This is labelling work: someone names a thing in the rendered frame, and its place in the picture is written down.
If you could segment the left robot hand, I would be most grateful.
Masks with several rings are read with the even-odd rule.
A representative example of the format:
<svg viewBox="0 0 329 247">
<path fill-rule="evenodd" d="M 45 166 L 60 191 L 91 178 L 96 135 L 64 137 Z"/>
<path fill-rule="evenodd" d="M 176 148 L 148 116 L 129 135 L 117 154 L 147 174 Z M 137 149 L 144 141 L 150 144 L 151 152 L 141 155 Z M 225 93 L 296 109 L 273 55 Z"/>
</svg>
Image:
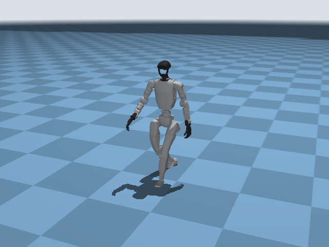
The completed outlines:
<svg viewBox="0 0 329 247">
<path fill-rule="evenodd" d="M 186 127 L 186 132 L 185 132 L 184 136 L 185 136 L 186 134 L 187 134 L 187 136 L 184 137 L 184 138 L 188 138 L 188 137 L 191 135 L 191 127 L 190 127 L 190 125 L 191 125 L 191 123 L 188 124 L 188 121 L 185 120 L 185 126 L 187 126 L 187 127 Z"/>
</svg>

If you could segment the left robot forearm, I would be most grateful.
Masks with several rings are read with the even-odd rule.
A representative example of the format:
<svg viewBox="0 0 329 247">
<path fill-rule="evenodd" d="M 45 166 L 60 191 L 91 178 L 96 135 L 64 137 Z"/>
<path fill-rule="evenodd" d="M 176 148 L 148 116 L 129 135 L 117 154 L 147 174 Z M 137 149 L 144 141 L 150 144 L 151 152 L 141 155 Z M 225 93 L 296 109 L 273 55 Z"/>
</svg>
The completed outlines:
<svg viewBox="0 0 329 247">
<path fill-rule="evenodd" d="M 185 107 L 182 109 L 183 113 L 184 113 L 184 119 L 188 121 L 188 124 L 190 124 L 191 119 L 190 119 L 190 113 L 189 113 L 189 104 L 188 104 L 187 100 L 185 100 L 184 104 L 185 104 Z"/>
</svg>

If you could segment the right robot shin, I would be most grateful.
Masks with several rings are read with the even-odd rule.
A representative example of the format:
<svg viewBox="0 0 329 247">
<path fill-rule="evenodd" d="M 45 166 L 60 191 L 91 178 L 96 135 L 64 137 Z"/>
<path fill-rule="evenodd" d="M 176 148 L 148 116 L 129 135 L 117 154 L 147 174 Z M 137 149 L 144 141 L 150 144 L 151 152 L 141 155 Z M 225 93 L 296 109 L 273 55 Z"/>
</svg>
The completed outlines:
<svg viewBox="0 0 329 247">
<path fill-rule="evenodd" d="M 156 153 L 156 154 L 159 156 L 158 153 Z M 172 161 L 174 162 L 174 160 L 170 157 L 170 155 L 169 155 L 168 161 L 169 161 L 169 162 L 172 162 Z M 172 162 L 172 163 L 173 163 L 173 162 Z"/>
</svg>

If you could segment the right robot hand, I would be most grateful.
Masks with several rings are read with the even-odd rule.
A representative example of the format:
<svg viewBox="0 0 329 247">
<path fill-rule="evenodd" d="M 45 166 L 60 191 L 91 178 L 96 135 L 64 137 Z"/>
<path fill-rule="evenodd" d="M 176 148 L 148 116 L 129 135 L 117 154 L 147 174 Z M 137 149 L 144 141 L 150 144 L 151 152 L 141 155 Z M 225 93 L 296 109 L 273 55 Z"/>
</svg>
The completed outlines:
<svg viewBox="0 0 329 247">
<path fill-rule="evenodd" d="M 130 119 L 127 122 L 126 129 L 129 131 L 129 125 L 131 124 L 132 120 L 135 120 L 135 117 L 137 116 L 137 113 L 134 113 L 131 115 Z"/>
</svg>

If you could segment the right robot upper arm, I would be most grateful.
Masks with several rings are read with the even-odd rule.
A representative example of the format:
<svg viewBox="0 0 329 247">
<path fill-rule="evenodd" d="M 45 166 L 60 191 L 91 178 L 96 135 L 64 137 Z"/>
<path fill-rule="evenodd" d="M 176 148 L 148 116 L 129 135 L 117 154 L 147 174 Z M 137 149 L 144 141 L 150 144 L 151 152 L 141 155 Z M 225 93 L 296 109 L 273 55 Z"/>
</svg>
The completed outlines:
<svg viewBox="0 0 329 247">
<path fill-rule="evenodd" d="M 151 80 L 148 82 L 147 87 L 144 91 L 144 95 L 140 101 L 141 103 L 146 104 L 148 102 L 148 97 L 154 88 L 154 82 L 155 82 L 155 80 Z"/>
</svg>

